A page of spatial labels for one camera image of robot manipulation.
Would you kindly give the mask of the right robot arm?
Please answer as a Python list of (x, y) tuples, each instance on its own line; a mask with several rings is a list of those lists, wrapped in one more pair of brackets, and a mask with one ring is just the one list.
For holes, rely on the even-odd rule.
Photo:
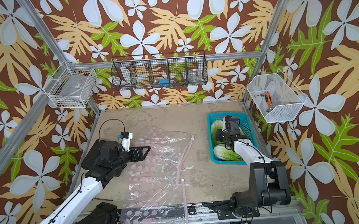
[(243, 133), (240, 119), (226, 115), (222, 126), (212, 135), (219, 143), (214, 155), (223, 161), (243, 161), (249, 167), (248, 189), (230, 198), (230, 208), (236, 216), (253, 213), (256, 208), (288, 205), (291, 194), (285, 164), (263, 155), (252, 140)]

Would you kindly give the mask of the chinese cabbage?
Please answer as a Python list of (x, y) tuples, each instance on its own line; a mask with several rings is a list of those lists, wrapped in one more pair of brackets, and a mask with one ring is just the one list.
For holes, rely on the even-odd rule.
[(216, 145), (223, 144), (222, 141), (217, 141), (215, 139), (217, 130), (222, 130), (222, 129), (223, 129), (223, 121), (222, 120), (216, 120), (216, 121), (212, 122), (210, 131), (211, 131), (211, 140), (212, 140), (213, 147)]
[(239, 124), (239, 130), (241, 135), (249, 135), (249, 129), (247, 129), (245, 126)]
[(213, 148), (213, 154), (218, 159), (223, 160), (223, 161), (236, 161), (236, 162), (243, 161), (243, 158), (239, 154), (235, 153), (231, 149), (227, 149), (224, 146), (224, 144), (216, 145)]

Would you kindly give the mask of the zip-top bag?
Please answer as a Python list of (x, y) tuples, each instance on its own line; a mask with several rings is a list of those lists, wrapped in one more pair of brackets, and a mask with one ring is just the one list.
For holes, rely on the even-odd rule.
[(121, 224), (188, 224), (184, 184), (136, 184), (121, 214)]
[(182, 154), (149, 155), (142, 163), (128, 166), (128, 182), (131, 197), (155, 195), (170, 187), (180, 184), (180, 168)]
[(194, 139), (195, 134), (169, 131), (150, 125), (143, 129), (133, 144), (141, 147), (149, 146), (151, 159), (168, 161), (177, 166), (188, 156)]

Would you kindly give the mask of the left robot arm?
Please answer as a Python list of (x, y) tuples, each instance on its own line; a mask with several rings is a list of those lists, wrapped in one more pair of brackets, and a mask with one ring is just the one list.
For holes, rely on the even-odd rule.
[(127, 143), (127, 140), (95, 141), (82, 161), (87, 172), (82, 175), (80, 185), (40, 224), (120, 224), (120, 210), (107, 202), (101, 202), (79, 222), (76, 219), (114, 177), (121, 175), (128, 163), (144, 161), (151, 150), (149, 146), (124, 148)]

